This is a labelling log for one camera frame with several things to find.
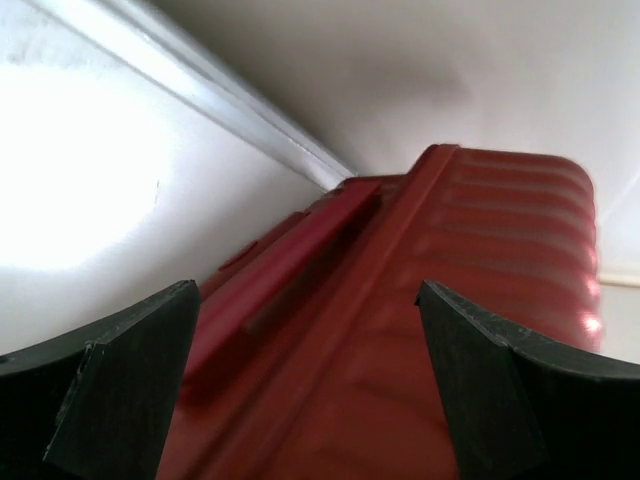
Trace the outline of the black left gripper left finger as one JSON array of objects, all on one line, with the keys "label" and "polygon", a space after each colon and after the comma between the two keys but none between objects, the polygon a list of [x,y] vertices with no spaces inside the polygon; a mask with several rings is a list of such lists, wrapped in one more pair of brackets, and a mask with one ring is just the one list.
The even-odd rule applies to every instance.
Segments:
[{"label": "black left gripper left finger", "polygon": [[179,281],[1,357],[4,479],[152,479],[200,308]]}]

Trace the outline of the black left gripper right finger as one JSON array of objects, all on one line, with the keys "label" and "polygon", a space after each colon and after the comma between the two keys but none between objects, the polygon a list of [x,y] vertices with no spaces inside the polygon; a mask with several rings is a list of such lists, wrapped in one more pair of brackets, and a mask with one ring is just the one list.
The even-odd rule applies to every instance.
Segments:
[{"label": "black left gripper right finger", "polygon": [[636,479],[639,367],[425,281],[415,301],[463,479]]}]

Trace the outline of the red hard-shell suitcase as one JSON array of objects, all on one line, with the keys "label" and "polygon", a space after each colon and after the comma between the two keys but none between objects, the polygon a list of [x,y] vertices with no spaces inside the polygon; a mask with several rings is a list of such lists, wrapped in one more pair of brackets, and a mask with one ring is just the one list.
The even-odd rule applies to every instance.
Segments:
[{"label": "red hard-shell suitcase", "polygon": [[594,188],[551,155],[429,147],[249,243],[202,304],[161,479],[454,479],[424,281],[571,346],[603,325]]}]

